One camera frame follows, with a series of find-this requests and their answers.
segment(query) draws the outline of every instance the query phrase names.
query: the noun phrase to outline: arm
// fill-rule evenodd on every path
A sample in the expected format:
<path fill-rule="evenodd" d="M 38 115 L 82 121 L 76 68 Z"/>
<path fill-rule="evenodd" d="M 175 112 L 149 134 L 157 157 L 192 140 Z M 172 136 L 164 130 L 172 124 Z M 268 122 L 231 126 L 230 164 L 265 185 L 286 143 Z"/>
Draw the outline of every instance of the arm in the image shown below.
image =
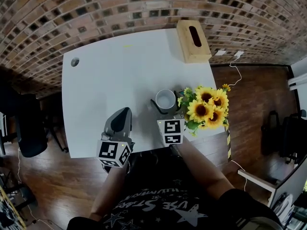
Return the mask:
<path fill-rule="evenodd" d="M 188 139 L 183 137 L 183 143 L 178 144 L 177 147 L 191 174 L 210 196 L 219 199 L 226 191 L 234 188 L 223 173 Z"/>
<path fill-rule="evenodd" d="M 93 203 L 90 219 L 99 221 L 117 203 L 125 182 L 127 165 L 128 163 L 123 168 L 111 168 L 106 181 Z"/>

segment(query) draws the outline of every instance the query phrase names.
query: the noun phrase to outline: person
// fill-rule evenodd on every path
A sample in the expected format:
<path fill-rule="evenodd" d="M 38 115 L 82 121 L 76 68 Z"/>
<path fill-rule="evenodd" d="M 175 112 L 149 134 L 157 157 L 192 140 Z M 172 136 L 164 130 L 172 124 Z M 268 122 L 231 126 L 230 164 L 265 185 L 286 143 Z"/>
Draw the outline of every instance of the person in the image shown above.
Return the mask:
<path fill-rule="evenodd" d="M 127 175 L 128 163 L 112 167 L 89 218 L 73 218 L 67 229 L 282 229 L 270 208 L 235 189 L 186 138 L 176 147 L 181 157 L 159 149 Z"/>

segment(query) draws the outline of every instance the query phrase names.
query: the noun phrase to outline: white cup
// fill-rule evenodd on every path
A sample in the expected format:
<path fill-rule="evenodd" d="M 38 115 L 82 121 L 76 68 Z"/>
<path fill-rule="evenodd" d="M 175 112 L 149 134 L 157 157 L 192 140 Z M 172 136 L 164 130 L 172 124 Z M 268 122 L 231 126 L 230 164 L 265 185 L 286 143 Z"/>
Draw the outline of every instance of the white cup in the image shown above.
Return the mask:
<path fill-rule="evenodd" d="M 155 96 L 155 102 L 162 112 L 168 112 L 176 104 L 176 97 L 171 90 L 160 90 Z"/>

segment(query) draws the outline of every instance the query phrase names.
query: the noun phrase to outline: graphic t-shirt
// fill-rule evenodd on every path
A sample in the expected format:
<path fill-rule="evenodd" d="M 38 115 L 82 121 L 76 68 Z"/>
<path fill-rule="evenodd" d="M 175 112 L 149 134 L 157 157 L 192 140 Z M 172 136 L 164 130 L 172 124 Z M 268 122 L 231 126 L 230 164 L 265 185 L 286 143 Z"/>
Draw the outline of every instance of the graphic t-shirt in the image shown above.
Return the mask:
<path fill-rule="evenodd" d="M 251 219 L 268 227 L 259 229 L 280 229 L 275 214 L 241 190 L 209 197 L 181 160 L 142 168 L 127 176 L 121 199 L 103 219 L 74 218 L 68 229 L 257 229 Z"/>

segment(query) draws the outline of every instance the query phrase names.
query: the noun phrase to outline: wooden floor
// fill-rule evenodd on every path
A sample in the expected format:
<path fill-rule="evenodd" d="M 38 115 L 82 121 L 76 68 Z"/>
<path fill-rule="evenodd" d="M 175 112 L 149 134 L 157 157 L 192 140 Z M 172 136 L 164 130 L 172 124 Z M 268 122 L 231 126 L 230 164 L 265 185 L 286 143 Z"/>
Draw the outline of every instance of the wooden floor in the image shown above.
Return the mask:
<path fill-rule="evenodd" d="M 271 110 L 285 116 L 296 112 L 294 93 L 287 87 L 288 70 L 282 67 L 239 67 L 242 81 L 229 93 L 230 132 L 232 158 L 248 172 L 260 178 L 282 180 L 291 170 L 277 154 L 262 156 L 260 152 L 263 122 Z M 236 69 L 213 68 L 217 87 L 235 83 L 239 79 Z M 206 139 L 201 151 L 217 165 L 237 188 L 243 189 L 245 180 L 237 175 L 238 166 L 227 162 L 225 134 Z M 6 146 L 5 164 L 17 177 L 18 144 Z M 71 159 L 59 150 L 50 139 L 48 149 L 34 158 L 20 156 L 20 178 L 28 184 L 38 200 L 38 207 L 31 207 L 37 218 L 51 219 L 62 228 L 75 216 L 88 216 L 92 202 L 107 174 L 96 159 Z M 258 186 L 248 183 L 247 191 L 265 203 L 267 194 Z M 48 229 L 41 222 L 29 229 Z"/>

